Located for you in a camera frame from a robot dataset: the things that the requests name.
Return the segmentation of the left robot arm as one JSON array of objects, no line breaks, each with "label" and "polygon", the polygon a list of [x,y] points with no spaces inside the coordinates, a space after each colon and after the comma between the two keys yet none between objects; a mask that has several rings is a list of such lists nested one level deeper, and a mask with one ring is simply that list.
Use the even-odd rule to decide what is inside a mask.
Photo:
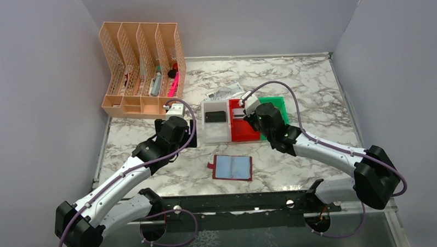
[{"label": "left robot arm", "polygon": [[196,119],[171,116],[160,122],[153,136],[139,143],[126,162],[95,190],[74,203],[63,201],[55,211],[54,233],[58,247],[99,247],[116,228],[137,218],[155,219],[161,214],[159,196],[153,191],[122,198],[157,170],[175,161],[190,148],[196,136]]}]

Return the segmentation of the red leather card holder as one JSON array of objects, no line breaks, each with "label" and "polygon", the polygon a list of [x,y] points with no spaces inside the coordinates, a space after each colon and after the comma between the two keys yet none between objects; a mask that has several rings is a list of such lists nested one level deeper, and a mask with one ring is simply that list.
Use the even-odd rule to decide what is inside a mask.
[{"label": "red leather card holder", "polygon": [[206,168],[212,170],[212,178],[232,181],[252,181],[251,156],[215,155]]}]

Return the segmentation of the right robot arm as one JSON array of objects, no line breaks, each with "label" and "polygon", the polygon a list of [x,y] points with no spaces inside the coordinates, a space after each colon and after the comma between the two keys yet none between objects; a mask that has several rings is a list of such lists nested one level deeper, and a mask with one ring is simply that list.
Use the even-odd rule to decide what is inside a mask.
[{"label": "right robot arm", "polygon": [[272,149],[291,156],[310,158],[346,173],[347,178],[323,180],[305,197],[306,207],[318,212],[327,204],[338,201],[361,201],[366,206],[383,210],[401,177],[385,151],[375,145],[364,150],[342,148],[338,143],[304,133],[297,126],[288,125],[279,109],[271,103],[259,104],[244,110],[244,120],[259,131]]}]

